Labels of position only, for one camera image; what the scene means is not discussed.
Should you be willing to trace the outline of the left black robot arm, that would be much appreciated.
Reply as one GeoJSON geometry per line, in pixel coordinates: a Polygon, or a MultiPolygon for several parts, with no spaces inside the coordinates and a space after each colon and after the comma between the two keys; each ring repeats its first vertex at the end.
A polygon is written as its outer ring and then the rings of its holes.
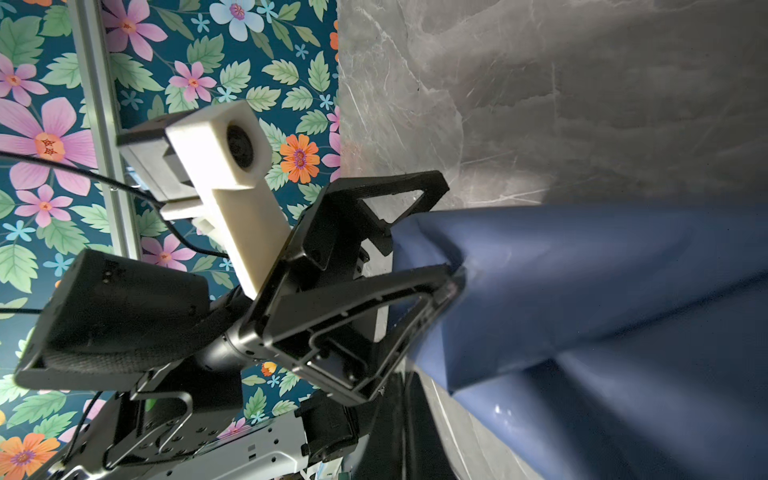
{"type": "Polygon", "coordinates": [[[393,250],[391,222],[368,200],[417,192],[410,214],[447,192],[428,171],[325,187],[267,261],[261,291],[217,301],[194,274],[85,250],[41,311],[14,374],[29,390],[110,398],[39,479],[178,478],[243,446],[266,477],[352,452],[378,419],[398,422],[394,371],[458,296],[448,265],[365,276],[364,243],[393,250]],[[270,360],[319,389],[260,432],[219,441],[244,405],[241,374],[270,360]]]}

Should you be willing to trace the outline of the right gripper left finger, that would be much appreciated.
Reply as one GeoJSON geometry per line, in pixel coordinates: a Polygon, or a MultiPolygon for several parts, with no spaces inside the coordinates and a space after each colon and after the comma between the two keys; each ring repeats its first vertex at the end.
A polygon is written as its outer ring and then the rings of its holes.
{"type": "Polygon", "coordinates": [[[403,478],[403,400],[403,376],[396,373],[380,395],[356,408],[360,443],[351,468],[352,479],[403,478]]]}

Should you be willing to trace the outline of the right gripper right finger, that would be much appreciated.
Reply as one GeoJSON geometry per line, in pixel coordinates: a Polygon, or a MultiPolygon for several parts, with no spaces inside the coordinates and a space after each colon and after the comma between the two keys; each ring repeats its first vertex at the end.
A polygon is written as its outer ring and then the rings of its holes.
{"type": "Polygon", "coordinates": [[[409,372],[404,387],[405,478],[455,480],[420,376],[409,372]]]}

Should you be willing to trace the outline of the light blue wrapping paper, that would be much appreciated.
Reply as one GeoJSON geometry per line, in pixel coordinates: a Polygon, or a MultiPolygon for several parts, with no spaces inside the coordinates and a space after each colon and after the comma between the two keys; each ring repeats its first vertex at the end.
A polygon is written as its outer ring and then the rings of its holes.
{"type": "Polygon", "coordinates": [[[767,475],[767,208],[418,214],[395,270],[462,292],[416,364],[547,479],[767,475]]]}

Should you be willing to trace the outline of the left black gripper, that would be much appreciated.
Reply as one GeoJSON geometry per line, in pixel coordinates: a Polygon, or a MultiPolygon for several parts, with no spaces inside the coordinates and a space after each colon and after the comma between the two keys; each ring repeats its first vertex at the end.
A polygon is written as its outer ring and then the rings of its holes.
{"type": "Polygon", "coordinates": [[[349,177],[325,188],[290,232],[263,290],[236,289],[236,368],[278,361],[338,403],[371,401],[406,356],[456,300],[465,275],[447,265],[364,277],[369,241],[387,256],[392,228],[432,210],[449,191],[437,170],[349,177]],[[371,336],[380,310],[394,326],[371,336]]]}

